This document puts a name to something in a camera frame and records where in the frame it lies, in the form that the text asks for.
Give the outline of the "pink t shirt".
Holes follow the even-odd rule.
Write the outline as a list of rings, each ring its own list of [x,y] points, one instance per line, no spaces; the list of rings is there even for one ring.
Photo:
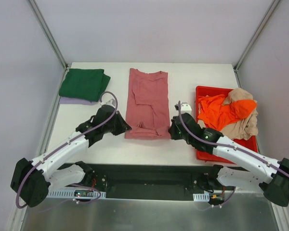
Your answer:
[[[171,138],[167,72],[144,73],[130,69],[126,122],[131,126],[126,139]]]

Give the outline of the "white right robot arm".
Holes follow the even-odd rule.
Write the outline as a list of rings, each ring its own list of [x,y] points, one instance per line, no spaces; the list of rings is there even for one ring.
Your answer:
[[[171,119],[169,134],[173,140],[184,140],[198,151],[227,159],[244,168],[244,171],[230,171],[227,167],[220,167],[207,177],[211,189],[254,185],[270,202],[282,207],[289,205],[289,159],[279,161],[263,156],[217,130],[201,128],[188,113]]]

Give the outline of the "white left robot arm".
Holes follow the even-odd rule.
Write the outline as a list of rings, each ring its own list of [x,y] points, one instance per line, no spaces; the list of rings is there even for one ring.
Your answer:
[[[129,130],[131,126],[115,107],[103,105],[56,148],[32,160],[19,160],[11,181],[11,188],[16,192],[16,206],[22,208],[19,203],[22,199],[26,206],[35,207],[48,193],[68,185],[91,185],[94,173],[88,164],[77,161],[64,169],[61,166],[75,155],[86,153],[105,134],[117,136]]]

